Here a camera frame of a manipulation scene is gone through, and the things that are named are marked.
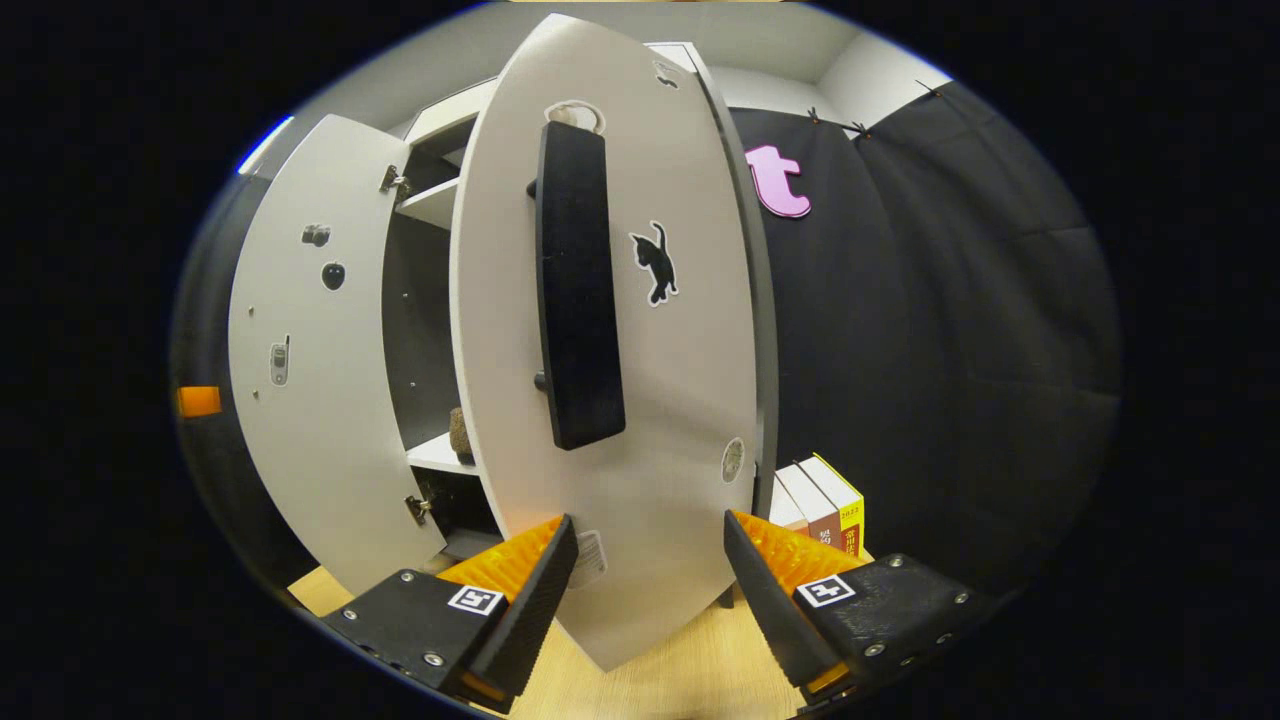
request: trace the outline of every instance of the cabinet door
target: cabinet door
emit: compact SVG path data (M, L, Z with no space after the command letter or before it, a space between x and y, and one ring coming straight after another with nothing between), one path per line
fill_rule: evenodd
M562 104L568 109L548 111ZM552 142L540 159L549 118L591 128L603 151ZM602 158L603 173L593 165ZM526 186L559 164L605 181L607 217L591 182L561 172L561 205L544 211L567 229L548 228L547 217L539 228L540 200ZM451 313L481 482L507 537L561 512L573 518L581 560L557 619L603 670L678 630L733 579L723 514L751 507L756 378L730 172L696 76L630 37L563 15L545 19L512 55L462 165ZM594 243L582 252L600 259L607 246L608 258L577 266L602 273L594 278L567 273L558 282L612 284L612 311L600 311L608 297L549 297L540 288L540 264L572 250L573 240L540 258L538 232L575 228ZM564 311L566 302L579 306ZM544 343L541 313L584 320ZM614 334L616 356L608 342L582 345L585 336ZM557 347L566 336L570 347ZM562 398L609 396L605 424L613 423L616 393L598 375L617 373L625 423L558 446L552 398L534 377L549 369L548 355L584 347L591 361L559 364L570 368L554 378Z
M379 186L408 154L371 127L320 120L262 197L232 286L232 392L253 466L302 544L357 596L444 547L404 505L420 492L383 350L396 193Z

